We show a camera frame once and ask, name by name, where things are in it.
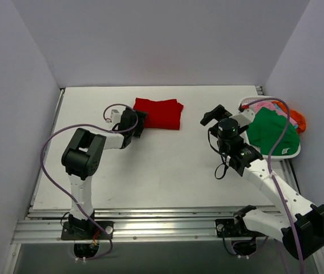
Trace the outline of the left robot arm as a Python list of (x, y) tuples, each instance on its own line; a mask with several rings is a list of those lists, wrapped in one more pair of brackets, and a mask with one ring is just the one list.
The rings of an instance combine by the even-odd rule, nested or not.
[(94, 134), (77, 128), (67, 145), (61, 164), (65, 167), (71, 183), (72, 202), (68, 222), (81, 239), (89, 239), (95, 231), (90, 220), (94, 218), (91, 201), (91, 180), (99, 168), (102, 153), (109, 149), (124, 149), (133, 138), (139, 138), (148, 117), (145, 111), (126, 108), (122, 113), (111, 112), (112, 129), (118, 133)]

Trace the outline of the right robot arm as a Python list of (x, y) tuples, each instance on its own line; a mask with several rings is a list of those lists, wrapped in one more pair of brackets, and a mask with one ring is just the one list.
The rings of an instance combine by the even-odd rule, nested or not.
[(240, 106), (232, 115), (222, 105), (206, 112), (200, 123), (208, 128), (208, 137), (217, 139), (213, 149), (227, 170), (256, 186), (283, 214), (275, 217), (247, 205), (233, 215), (233, 229), (238, 235), (258, 232), (280, 241), (297, 260), (305, 260), (324, 247), (324, 204), (315, 205), (301, 196), (277, 175), (271, 164), (241, 134), (254, 121), (255, 113), (248, 106)]

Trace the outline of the red t-shirt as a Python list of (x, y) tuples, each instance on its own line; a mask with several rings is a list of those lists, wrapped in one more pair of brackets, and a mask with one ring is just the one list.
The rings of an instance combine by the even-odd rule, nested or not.
[(144, 128), (179, 130), (184, 106), (177, 99), (154, 101), (136, 98), (133, 109), (146, 112)]

